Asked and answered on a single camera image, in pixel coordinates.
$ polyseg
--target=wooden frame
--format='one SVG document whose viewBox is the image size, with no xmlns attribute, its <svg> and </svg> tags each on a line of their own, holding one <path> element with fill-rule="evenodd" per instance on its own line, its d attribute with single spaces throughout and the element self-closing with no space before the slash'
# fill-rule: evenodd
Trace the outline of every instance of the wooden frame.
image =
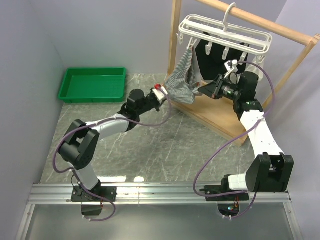
<svg viewBox="0 0 320 240">
<path fill-rule="evenodd" d="M 228 4 L 221 2 L 219 0 L 196 0 L 200 3 L 206 4 L 210 7 L 218 9 L 225 12 L 228 8 Z M 171 32 L 170 32 L 170 46 L 169 46 L 169 62 L 168 62 L 168 75 L 170 75 L 175 69 L 176 63 L 176 51 L 178 38 L 176 34 L 178 33 L 180 24 L 180 12 L 181 12 L 182 0 L 172 0 L 172 15 L 171 15 Z M 284 84 L 288 81 L 293 72 L 302 63 L 310 51 L 320 40 L 320 35 L 309 36 L 301 32 L 295 31 L 288 27 L 277 24 L 273 21 L 264 19 L 260 16 L 254 15 L 252 13 L 241 10 L 237 7 L 233 7 L 229 15 L 235 16 L 239 19 L 247 21 L 258 27 L 264 28 L 272 33 L 278 34 L 284 38 L 287 38 L 296 43 L 302 44 L 305 48 L 302 50 L 301 54 L 289 68 L 289 70 L 284 74 L 280 82 L 275 87 L 275 92 L 278 93 Z M 267 107 L 272 100 L 272 95 L 270 94 L 267 100 L 263 103 L 263 107 Z M 194 104 L 181 104 L 173 103 L 175 107 L 190 116 L 191 118 L 197 120 L 201 124 L 205 125 L 209 129 L 213 130 L 217 134 L 222 135 L 226 139 L 232 139 L 245 131 L 245 128 L 239 122 L 237 115 L 233 110 L 233 103 L 228 99 L 212 100 L 207 96 L 198 96 Z M 239 138 L 234 143 L 241 146 L 248 136 Z"/>
</svg>

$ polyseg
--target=white wall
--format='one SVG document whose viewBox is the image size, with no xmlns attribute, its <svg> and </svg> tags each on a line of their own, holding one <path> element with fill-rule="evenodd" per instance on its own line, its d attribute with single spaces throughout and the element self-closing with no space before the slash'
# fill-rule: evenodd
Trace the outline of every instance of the white wall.
<svg viewBox="0 0 320 240">
<path fill-rule="evenodd" d="M 0 239 L 15 238 L 61 111 L 64 67 L 27 0 L 0 1 Z"/>
<path fill-rule="evenodd" d="M 172 0 L 30 1 L 67 67 L 124 66 L 129 73 L 167 72 Z M 275 21 L 286 0 L 236 2 L 241 9 Z M 183 0 L 181 19 L 189 14 L 224 17 L 212 7 Z M 229 20 L 252 27 L 234 17 Z M 177 59 L 185 49 L 179 47 Z"/>
<path fill-rule="evenodd" d="M 314 36 L 320 32 L 318 0 L 288 0 L 277 23 Z M 265 69 L 274 83 L 300 54 L 303 46 L 274 36 Z M 283 151 L 294 158 L 288 186 L 304 239 L 320 239 L 320 43 L 277 95 L 267 121 Z M 260 94 L 266 90 L 261 87 Z"/>
</svg>

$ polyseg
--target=gray marble surface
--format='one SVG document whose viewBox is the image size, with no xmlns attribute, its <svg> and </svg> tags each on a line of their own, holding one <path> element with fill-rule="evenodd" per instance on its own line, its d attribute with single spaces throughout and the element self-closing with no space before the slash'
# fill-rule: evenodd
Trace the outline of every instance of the gray marble surface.
<svg viewBox="0 0 320 240">
<path fill-rule="evenodd" d="M 154 83 L 163 83 L 165 74 L 129 74 L 125 94 L 133 89 L 150 91 Z M 111 117 L 122 103 L 64 104 L 47 158 L 42 183 L 68 183 L 69 172 L 57 174 L 52 155 L 73 120 L 97 121 Z M 168 103 L 160 112 L 147 112 L 140 117 L 144 123 L 164 119 Z M 102 182 L 171 182 L 193 181 L 204 162 L 226 142 L 224 138 L 202 126 L 182 112 L 173 109 L 170 120 L 159 127 L 137 126 L 135 129 L 105 138 L 97 145 L 92 161 Z M 250 141 L 242 147 L 227 146 L 203 171 L 199 181 L 220 181 L 226 174 L 244 173 L 254 160 Z M 68 165 L 60 156 L 59 169 Z"/>
</svg>

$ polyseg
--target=green tray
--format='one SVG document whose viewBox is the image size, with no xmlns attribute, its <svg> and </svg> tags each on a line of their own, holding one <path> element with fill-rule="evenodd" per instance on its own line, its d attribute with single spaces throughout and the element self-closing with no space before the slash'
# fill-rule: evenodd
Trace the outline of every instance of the green tray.
<svg viewBox="0 0 320 240">
<path fill-rule="evenodd" d="M 119 103 L 125 92 L 124 67 L 68 68 L 58 98 L 65 103 Z"/>
</svg>

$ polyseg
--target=gray cloth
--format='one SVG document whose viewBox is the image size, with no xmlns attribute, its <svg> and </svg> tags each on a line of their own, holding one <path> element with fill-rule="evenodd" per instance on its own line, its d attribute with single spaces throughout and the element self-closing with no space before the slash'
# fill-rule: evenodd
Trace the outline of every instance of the gray cloth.
<svg viewBox="0 0 320 240">
<path fill-rule="evenodd" d="M 196 51 L 187 49 L 173 73 L 164 82 L 169 98 L 182 104 L 193 104 L 196 96 L 201 95 L 201 73 Z"/>
</svg>

